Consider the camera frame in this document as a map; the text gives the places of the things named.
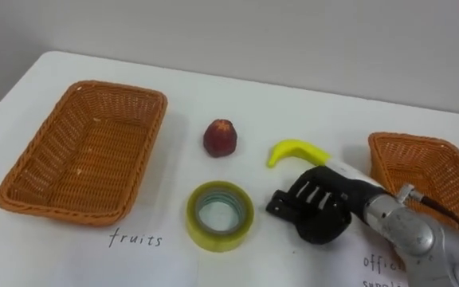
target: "yellow banana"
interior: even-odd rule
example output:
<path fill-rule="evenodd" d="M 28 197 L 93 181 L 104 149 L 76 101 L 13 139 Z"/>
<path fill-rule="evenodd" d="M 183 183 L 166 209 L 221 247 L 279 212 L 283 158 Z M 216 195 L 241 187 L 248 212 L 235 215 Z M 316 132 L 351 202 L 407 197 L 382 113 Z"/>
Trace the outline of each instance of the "yellow banana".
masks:
<path fill-rule="evenodd" d="M 307 160 L 317 166 L 323 166 L 331 158 L 326 151 L 302 140 L 282 140 L 277 143 L 270 152 L 268 167 L 274 167 L 276 163 L 289 156 L 295 156 Z"/>

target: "wicker basket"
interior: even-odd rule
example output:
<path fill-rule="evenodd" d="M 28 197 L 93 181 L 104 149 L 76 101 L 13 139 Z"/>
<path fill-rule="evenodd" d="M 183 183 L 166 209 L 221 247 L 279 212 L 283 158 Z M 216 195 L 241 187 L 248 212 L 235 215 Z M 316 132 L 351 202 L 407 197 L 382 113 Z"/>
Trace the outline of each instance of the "wicker basket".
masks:
<path fill-rule="evenodd" d="M 369 137 L 371 177 L 388 191 L 398 193 L 404 183 L 416 189 L 459 216 L 459 150 L 444 140 L 421 136 L 379 132 Z M 414 201 L 413 209 L 434 216 L 458 228 L 451 219 Z"/>
<path fill-rule="evenodd" d="M 167 98 L 99 81 L 70 86 L 0 186 L 0 207 L 91 226 L 131 209 Z"/>

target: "cable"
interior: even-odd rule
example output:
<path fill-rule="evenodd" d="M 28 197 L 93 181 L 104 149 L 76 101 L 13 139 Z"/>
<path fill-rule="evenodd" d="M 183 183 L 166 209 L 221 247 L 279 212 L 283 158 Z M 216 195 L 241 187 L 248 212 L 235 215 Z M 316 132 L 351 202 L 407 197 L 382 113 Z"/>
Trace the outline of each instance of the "cable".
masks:
<path fill-rule="evenodd" d="M 458 215 L 456 215 L 451 210 L 448 210 L 447 208 L 443 207 L 440 203 L 434 201 L 430 197 L 424 195 L 422 197 L 422 199 L 421 199 L 421 203 L 426 205 L 426 206 L 428 206 L 428 207 L 431 207 L 432 209 L 440 212 L 441 214 L 451 218 L 452 220 L 454 220 L 459 225 L 459 217 L 458 217 Z"/>

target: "red apple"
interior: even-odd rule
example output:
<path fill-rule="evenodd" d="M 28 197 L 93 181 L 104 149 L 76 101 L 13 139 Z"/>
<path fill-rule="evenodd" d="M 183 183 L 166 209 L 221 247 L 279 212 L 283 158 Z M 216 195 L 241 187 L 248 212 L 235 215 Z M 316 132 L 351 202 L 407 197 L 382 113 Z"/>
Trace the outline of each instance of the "red apple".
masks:
<path fill-rule="evenodd" d="M 203 146 L 214 158 L 231 155 L 237 148 L 237 131 L 229 120 L 215 120 L 206 129 Z"/>

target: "tape roll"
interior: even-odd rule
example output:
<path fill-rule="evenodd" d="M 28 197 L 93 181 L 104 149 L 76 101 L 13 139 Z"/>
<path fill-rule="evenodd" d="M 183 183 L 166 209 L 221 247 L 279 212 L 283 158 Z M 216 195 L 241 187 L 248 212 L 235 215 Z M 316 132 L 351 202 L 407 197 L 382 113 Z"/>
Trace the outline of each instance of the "tape roll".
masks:
<path fill-rule="evenodd" d="M 204 208 L 216 202 L 227 205 L 235 214 L 235 223 L 224 230 L 214 229 L 202 218 Z M 244 241 L 253 219 L 251 198 L 240 187 L 225 181 L 202 184 L 187 202 L 187 231 L 204 250 L 225 252 L 237 248 Z"/>

